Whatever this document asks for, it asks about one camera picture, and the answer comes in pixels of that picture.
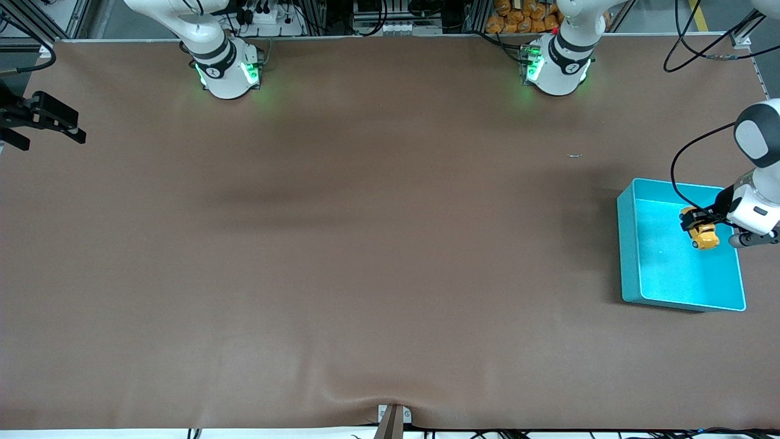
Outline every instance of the brown table surface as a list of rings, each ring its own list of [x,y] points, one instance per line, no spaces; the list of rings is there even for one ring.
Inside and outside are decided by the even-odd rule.
[[[437,428],[780,427],[777,248],[741,253],[746,312],[620,296],[615,197],[764,98],[750,61],[664,74],[671,44],[605,39],[552,98],[475,37],[284,41],[229,102],[175,44],[57,45],[28,92],[88,143],[25,130],[0,160],[0,426],[401,402]],[[723,133],[679,176],[749,168]]]

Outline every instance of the potatoes in bin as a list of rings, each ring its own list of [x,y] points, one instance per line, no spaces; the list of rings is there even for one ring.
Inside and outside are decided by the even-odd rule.
[[[509,0],[493,0],[495,13],[500,16],[506,16],[512,10],[512,3]]]
[[[531,32],[544,32],[544,22],[542,20],[531,20]]]
[[[541,20],[544,18],[545,7],[535,0],[525,0],[523,2],[523,15],[531,17],[532,20]]]
[[[504,17],[491,16],[487,19],[487,26],[485,26],[485,32],[488,34],[500,34],[504,28]]]
[[[509,14],[506,16],[506,23],[507,24],[520,24],[523,22],[523,20],[526,17],[523,16],[523,11],[520,11],[518,9],[513,9]]]
[[[523,21],[518,23],[517,24],[517,31],[520,32],[520,33],[531,32],[531,18],[530,17],[526,17],[526,18],[523,19]]]
[[[558,21],[554,15],[546,16],[544,18],[544,30],[553,30],[558,27]]]

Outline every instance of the cable connector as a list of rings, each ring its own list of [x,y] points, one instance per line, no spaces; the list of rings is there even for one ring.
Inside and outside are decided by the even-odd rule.
[[[707,55],[707,59],[713,59],[715,61],[736,61],[739,59],[739,56],[731,55],[729,53],[721,53],[718,55]]]

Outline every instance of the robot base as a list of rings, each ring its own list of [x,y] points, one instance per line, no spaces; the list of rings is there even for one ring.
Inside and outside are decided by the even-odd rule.
[[[212,78],[200,73],[204,90],[209,90],[220,99],[235,99],[252,88],[260,88],[263,73],[264,54],[257,47],[240,38],[230,38],[236,45],[236,61],[228,67],[221,78]]]
[[[575,91],[577,86],[585,80],[590,61],[581,69],[581,73],[573,75],[564,74],[561,71],[561,68],[552,61],[550,56],[549,47],[553,37],[554,35],[552,34],[546,34],[529,43],[530,46],[539,47],[540,54],[537,56],[539,63],[532,73],[530,68],[525,71],[526,76],[524,79],[527,82],[536,85],[539,90],[542,90],[548,95],[568,95],[572,91]]]

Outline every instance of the turquoise storage box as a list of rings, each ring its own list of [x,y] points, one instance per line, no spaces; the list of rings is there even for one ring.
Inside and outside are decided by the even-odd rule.
[[[710,205],[719,187],[678,184],[699,205]],[[717,248],[699,251],[679,225],[687,204],[668,181],[637,178],[618,197],[623,300],[691,311],[744,311],[745,290],[732,228],[718,224]]]

